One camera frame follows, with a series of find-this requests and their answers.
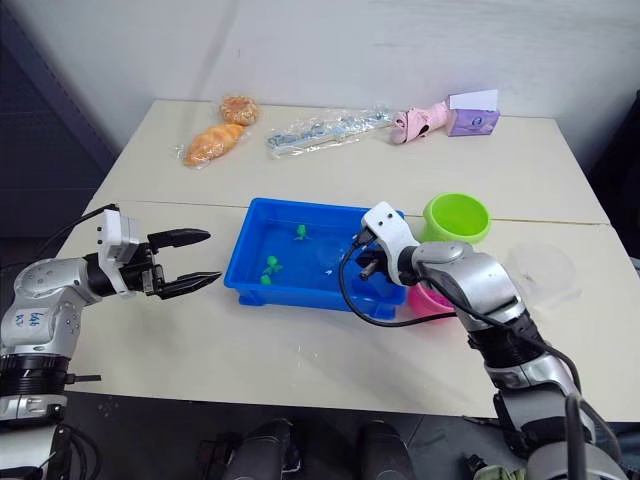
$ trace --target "croissant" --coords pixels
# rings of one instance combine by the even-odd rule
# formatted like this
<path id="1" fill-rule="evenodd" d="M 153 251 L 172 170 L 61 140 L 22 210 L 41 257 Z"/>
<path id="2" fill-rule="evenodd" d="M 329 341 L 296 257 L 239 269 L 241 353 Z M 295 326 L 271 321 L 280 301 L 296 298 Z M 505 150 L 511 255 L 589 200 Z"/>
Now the croissant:
<path id="1" fill-rule="evenodd" d="M 241 125 L 226 123 L 207 128 L 191 142 L 184 164 L 197 167 L 224 155 L 235 146 L 243 131 L 244 127 Z"/>
<path id="2" fill-rule="evenodd" d="M 220 105 L 220 115 L 227 123 L 237 123 L 238 125 L 251 125 L 258 118 L 258 104 L 254 99 L 238 95 L 226 97 Z"/>

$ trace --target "lime green bowl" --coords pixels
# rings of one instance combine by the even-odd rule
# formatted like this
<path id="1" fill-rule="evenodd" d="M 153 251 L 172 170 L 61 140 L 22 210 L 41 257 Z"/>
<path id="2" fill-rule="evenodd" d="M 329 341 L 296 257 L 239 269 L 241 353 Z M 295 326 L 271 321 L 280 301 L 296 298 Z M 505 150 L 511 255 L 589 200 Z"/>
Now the lime green bowl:
<path id="1" fill-rule="evenodd" d="M 422 215 L 427 222 L 423 242 L 478 243 L 491 228 L 486 207 L 464 193 L 441 193 L 424 207 Z"/>

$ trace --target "blue plastic tray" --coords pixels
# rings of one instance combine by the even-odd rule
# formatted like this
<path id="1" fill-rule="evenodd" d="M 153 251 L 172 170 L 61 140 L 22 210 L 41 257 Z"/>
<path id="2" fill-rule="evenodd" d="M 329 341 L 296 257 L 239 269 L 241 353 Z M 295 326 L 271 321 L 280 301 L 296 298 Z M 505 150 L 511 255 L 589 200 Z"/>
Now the blue plastic tray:
<path id="1" fill-rule="evenodd" d="M 267 303 L 349 310 L 338 286 L 338 266 L 361 229 L 367 209 L 255 198 L 249 206 L 236 242 L 224 284 L 240 293 L 243 305 Z M 306 225 L 305 240 L 296 240 L 298 225 Z M 271 285 L 260 277 L 267 257 L 274 255 L 282 269 Z M 362 281 L 356 254 L 345 267 L 347 289 L 356 305 L 380 319 L 393 319 L 405 301 L 404 287 L 377 273 Z"/>

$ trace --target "white table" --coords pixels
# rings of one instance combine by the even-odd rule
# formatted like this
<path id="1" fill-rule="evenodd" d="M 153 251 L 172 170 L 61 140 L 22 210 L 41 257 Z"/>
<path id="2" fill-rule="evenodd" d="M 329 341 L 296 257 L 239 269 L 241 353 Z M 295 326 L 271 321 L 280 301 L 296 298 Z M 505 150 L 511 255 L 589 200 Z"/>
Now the white table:
<path id="1" fill-rule="evenodd" d="M 297 157 L 270 158 L 265 138 L 322 109 L 262 107 L 241 141 L 203 170 L 183 167 L 174 147 L 218 123 L 206 102 L 156 101 L 92 206 L 120 200 L 246 207 L 254 197 L 354 206 L 384 199 L 421 215 L 436 194 L 466 192 L 495 219 L 608 223 L 558 130 L 545 118 L 503 117 L 494 133 L 449 138 L 436 131 L 406 145 L 384 135 Z"/>
<path id="2" fill-rule="evenodd" d="M 213 237 L 157 260 L 168 278 L 225 270 L 245 208 L 120 202 L 142 232 L 199 227 Z M 415 233 L 421 218 L 409 218 Z M 89 253 L 92 220 L 60 256 Z M 503 261 L 521 242 L 553 243 L 574 263 L 578 298 L 530 305 L 546 339 L 571 356 L 591 404 L 610 421 L 638 420 L 640 282 L 608 225 L 495 221 L 478 248 Z M 246 307 L 222 280 L 161 301 L 111 297 L 87 308 L 71 369 L 102 382 L 76 390 L 143 397 L 493 416 L 493 387 L 456 319 L 382 329 L 352 314 Z"/>

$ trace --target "white wall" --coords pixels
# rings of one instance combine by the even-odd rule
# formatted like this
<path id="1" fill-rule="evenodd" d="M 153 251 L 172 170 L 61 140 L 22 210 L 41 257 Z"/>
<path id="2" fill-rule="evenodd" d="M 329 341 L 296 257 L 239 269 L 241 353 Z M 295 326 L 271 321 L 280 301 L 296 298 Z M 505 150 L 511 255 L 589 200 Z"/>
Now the white wall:
<path id="1" fill-rule="evenodd" d="M 640 88 L 638 0 L 6 0 L 116 147 L 152 99 L 428 106 L 497 87 L 584 167 Z"/>

